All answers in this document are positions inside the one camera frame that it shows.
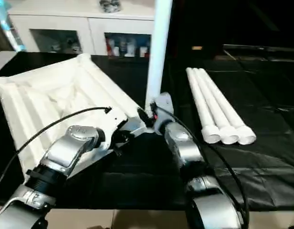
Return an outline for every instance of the shelf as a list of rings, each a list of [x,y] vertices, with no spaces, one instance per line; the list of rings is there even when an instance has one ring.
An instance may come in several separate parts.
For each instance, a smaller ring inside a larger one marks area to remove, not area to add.
[[[10,15],[43,15],[153,21],[155,0],[121,0],[122,10],[104,13],[99,0],[25,0]]]

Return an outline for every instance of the black table surface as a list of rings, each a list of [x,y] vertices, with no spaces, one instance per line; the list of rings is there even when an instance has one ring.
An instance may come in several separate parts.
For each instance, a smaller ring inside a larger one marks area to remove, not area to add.
[[[71,54],[18,53],[0,71],[11,76],[75,57]],[[144,106],[148,62],[145,59],[92,56],[134,101]],[[294,63],[167,61],[162,90],[172,95],[175,114],[201,140],[186,67],[203,67],[226,95],[257,141],[249,146],[215,144],[240,180],[251,210],[294,210]],[[202,149],[229,190],[241,196],[223,163],[205,143]],[[0,103],[0,175],[14,153],[13,139]],[[143,134],[67,181],[57,208],[184,209],[176,164],[164,139]],[[23,181],[15,161],[0,187],[3,204]]]

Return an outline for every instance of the white pvc pipe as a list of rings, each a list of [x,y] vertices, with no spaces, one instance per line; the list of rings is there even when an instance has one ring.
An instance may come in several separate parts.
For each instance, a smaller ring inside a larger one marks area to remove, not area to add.
[[[148,113],[150,112],[150,103],[161,93],[172,1],[173,0],[156,0],[145,101],[145,110]]]
[[[202,136],[205,142],[212,144],[220,141],[220,132],[217,126],[215,126],[210,110],[203,97],[201,89],[195,79],[195,73],[191,68],[186,69],[189,85],[192,95],[194,97],[195,105],[199,114],[199,118],[202,126]]]
[[[234,126],[238,132],[239,140],[238,142],[242,145],[248,145],[253,143],[256,140],[256,135],[252,131],[251,128],[246,126],[237,112],[234,110],[232,105],[226,99],[226,97],[222,94],[220,89],[214,83],[214,81],[210,78],[207,72],[200,68],[201,76],[207,83],[208,88],[212,91],[215,99],[217,100],[219,106],[221,107],[222,111],[224,112],[225,116],[228,118],[229,122],[232,126]]]
[[[236,129],[231,126],[223,111],[219,107],[216,99],[201,77],[201,72],[197,68],[194,68],[194,73],[205,101],[207,102],[208,107],[213,115],[214,121],[220,130],[221,141],[228,145],[237,142],[239,137],[237,135]]]

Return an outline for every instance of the white cabinet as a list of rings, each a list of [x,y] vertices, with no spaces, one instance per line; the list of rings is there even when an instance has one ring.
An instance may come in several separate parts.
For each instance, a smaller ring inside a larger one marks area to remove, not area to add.
[[[107,55],[108,49],[114,52],[113,47],[122,55],[122,49],[129,45],[135,49],[134,53],[145,47],[148,52],[153,21],[89,18],[89,23],[96,55]]]
[[[94,54],[87,18],[10,15],[28,52]]]
[[[99,0],[23,0],[8,13],[28,52],[146,56],[154,1],[121,0],[120,12],[104,13]]]

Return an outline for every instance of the white pipe end cap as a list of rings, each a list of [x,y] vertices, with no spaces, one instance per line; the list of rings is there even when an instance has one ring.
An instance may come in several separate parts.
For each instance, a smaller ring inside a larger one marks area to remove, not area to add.
[[[239,140],[237,130],[233,126],[225,126],[220,129],[221,141],[226,145],[231,145]]]
[[[246,125],[242,125],[241,127],[237,128],[237,132],[239,135],[238,143],[241,145],[249,145],[255,142],[256,135],[252,131],[252,129]]]
[[[206,143],[213,144],[220,141],[220,131],[215,125],[206,125],[201,132]]]

